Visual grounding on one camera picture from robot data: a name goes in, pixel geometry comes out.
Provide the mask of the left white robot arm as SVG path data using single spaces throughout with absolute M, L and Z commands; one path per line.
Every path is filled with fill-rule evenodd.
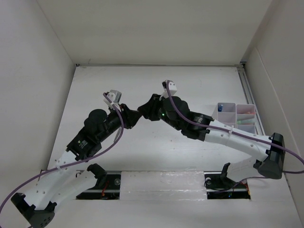
M 95 109 L 84 127 L 68 144 L 54 167 L 42 173 L 37 184 L 24 193 L 15 192 L 11 202 L 32 228 L 46 227 L 59 205 L 89 188 L 107 186 L 107 172 L 88 161 L 102 154 L 101 143 L 117 130 L 133 128 L 141 117 L 125 104 L 111 106 L 110 113 Z

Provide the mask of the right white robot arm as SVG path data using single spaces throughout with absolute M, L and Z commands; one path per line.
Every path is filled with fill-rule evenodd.
M 233 128 L 211 116 L 191 111 L 177 96 L 162 98 L 153 94 L 137 110 L 150 121 L 163 120 L 187 138 L 218 143 L 249 155 L 240 162 L 224 165 L 219 181 L 225 187 L 258 174 L 274 180 L 282 178 L 285 152 L 276 148 L 284 144 L 281 134 L 261 136 Z

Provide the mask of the clear spray bottle blue cap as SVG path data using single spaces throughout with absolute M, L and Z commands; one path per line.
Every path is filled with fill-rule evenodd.
M 220 104 L 220 105 L 218 106 L 218 112 L 222 112 L 222 111 L 223 111 L 223 107 L 224 107 L 224 105 Z

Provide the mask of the black handled scissors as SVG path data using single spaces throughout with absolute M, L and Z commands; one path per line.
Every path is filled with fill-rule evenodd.
M 122 131 L 122 129 L 119 128 L 118 131 L 117 131 L 117 133 L 116 133 L 116 136 L 115 136 L 115 138 L 114 138 L 114 142 L 116 142 L 116 141 L 119 139 L 119 137 L 120 137 L 120 135 L 121 135 L 121 131 Z

